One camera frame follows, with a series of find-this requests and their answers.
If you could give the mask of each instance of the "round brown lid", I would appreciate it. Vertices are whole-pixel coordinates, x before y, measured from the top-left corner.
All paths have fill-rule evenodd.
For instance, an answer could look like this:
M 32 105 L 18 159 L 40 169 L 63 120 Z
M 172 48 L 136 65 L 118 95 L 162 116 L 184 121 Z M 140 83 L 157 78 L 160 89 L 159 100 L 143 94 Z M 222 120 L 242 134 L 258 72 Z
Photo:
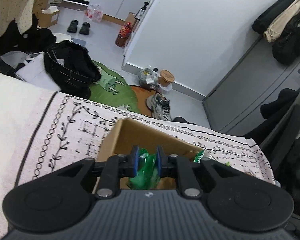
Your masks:
M 169 72 L 168 70 L 161 70 L 160 71 L 160 76 L 169 83 L 172 83 L 174 81 L 174 76 L 171 74 L 171 72 Z

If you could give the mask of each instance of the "open cardboard box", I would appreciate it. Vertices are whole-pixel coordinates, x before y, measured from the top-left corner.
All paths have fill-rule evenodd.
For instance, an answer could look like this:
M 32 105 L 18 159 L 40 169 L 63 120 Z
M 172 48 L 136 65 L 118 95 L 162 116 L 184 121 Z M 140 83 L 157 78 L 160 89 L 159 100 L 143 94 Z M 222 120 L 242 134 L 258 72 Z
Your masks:
M 108 157 L 115 154 L 130 154 L 134 145 L 147 149 L 150 154 L 155 154 L 157 145 L 161 145 L 166 155 L 182 155 L 190 161 L 193 161 L 198 152 L 202 151 L 197 146 L 127 118 L 120 119 L 103 140 L 97 162 L 105 162 Z M 120 188 L 128 188 L 127 181 L 128 178 L 122 178 Z M 173 188 L 176 188 L 176 185 L 172 178 L 162 178 L 157 185 L 157 189 Z

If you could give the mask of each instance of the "silver screw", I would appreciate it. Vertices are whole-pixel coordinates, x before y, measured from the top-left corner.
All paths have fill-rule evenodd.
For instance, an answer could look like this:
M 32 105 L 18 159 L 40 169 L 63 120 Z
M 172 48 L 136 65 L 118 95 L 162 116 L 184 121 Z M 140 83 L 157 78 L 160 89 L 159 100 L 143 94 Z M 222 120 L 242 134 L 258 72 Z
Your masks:
M 196 189 L 196 188 L 187 188 L 185 190 L 185 195 L 187 195 L 188 197 L 196 197 L 200 194 L 200 190 Z
M 110 197 L 112 195 L 112 190 L 109 188 L 101 188 L 97 191 L 99 197 Z

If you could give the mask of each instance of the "white tissue paper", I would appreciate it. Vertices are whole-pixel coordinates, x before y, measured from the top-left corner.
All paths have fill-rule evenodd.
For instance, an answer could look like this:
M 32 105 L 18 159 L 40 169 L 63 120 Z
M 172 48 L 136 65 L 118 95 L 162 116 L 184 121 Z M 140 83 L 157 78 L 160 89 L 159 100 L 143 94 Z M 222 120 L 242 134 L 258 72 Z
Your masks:
M 54 13 L 54 12 L 58 12 L 59 9 L 57 8 L 57 6 L 50 6 L 48 9 L 46 10 L 41 10 L 42 13 L 44 14 L 50 14 L 50 13 Z

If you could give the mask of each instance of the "slipper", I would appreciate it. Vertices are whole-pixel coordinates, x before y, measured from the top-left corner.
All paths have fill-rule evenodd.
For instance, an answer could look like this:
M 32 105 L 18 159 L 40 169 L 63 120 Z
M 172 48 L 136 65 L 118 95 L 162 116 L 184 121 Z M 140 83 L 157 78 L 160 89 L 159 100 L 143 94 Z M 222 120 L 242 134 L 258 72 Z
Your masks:
M 73 20 L 70 22 L 70 25 L 67 29 L 67 32 L 69 33 L 76 33 L 77 32 L 77 27 L 78 27 L 78 21 L 77 20 Z
M 89 31 L 90 31 L 90 23 L 83 23 L 79 33 L 88 35 Z

